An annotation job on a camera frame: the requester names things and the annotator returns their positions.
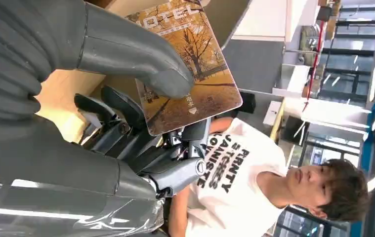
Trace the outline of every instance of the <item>window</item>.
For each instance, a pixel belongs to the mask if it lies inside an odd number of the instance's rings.
[[[375,39],[335,38],[324,42],[324,48],[340,48],[353,50],[375,50]]]
[[[372,21],[375,20],[375,11],[342,11],[340,21]]]
[[[322,90],[352,93],[355,77],[355,75],[326,73],[323,80]]]
[[[356,94],[358,94],[358,95],[368,95],[368,91],[369,91],[369,82],[360,81],[357,84]]]
[[[326,63],[326,68],[343,69],[351,71],[372,70],[373,57],[363,57],[358,55],[330,55],[327,62],[327,55],[322,54],[320,63]]]
[[[349,26],[338,26],[338,35],[374,35],[375,36],[375,25],[349,25]]]

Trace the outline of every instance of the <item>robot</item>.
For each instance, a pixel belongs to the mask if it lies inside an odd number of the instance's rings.
[[[209,120],[167,134],[170,159],[160,162],[140,166],[130,152],[125,162],[83,149],[35,115],[34,96],[56,69],[134,75],[170,98],[194,84],[164,39],[83,0],[0,0],[0,236],[114,237],[158,228],[163,198],[203,172]]]

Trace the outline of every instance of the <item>glass wall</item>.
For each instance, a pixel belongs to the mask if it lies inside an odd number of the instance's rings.
[[[326,69],[317,98],[366,106],[375,51],[375,5],[344,6],[333,40],[324,42]]]

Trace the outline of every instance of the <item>robotic arm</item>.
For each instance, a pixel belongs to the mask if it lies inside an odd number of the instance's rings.
[[[120,160],[67,143],[34,115],[34,96],[55,69],[131,74],[173,98],[194,83],[164,39],[83,0],[0,0],[0,235],[156,228],[160,203],[150,184]]]

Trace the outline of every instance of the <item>metal frame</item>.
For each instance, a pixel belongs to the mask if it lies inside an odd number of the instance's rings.
[[[375,11],[375,7],[342,7],[340,12],[351,12],[351,11]]]
[[[352,26],[352,25],[375,25],[375,20],[371,21],[337,21],[335,26]]]
[[[364,57],[373,57],[375,51],[372,50],[355,50],[355,49],[342,49],[342,48],[323,48],[323,54],[330,55],[358,55]]]
[[[335,34],[336,39],[371,39],[375,40],[375,35],[360,35],[360,34]]]
[[[337,229],[340,229],[340,230],[343,230],[343,231],[347,231],[347,226],[344,226],[344,225],[340,225],[338,223],[335,223],[335,222],[332,222],[332,221],[328,221],[328,220],[325,220],[325,219],[321,219],[321,218],[318,218],[318,217],[315,217],[309,213],[306,213],[306,212],[302,212],[300,210],[297,210],[295,208],[292,208],[290,206],[287,206],[285,208],[285,211],[288,211],[290,213],[293,213],[295,215],[298,215],[298,216],[301,216],[303,218],[306,218],[306,219],[309,219],[313,222],[317,222],[317,223],[320,223],[320,224],[323,224],[324,227],[326,226],[333,226]]]

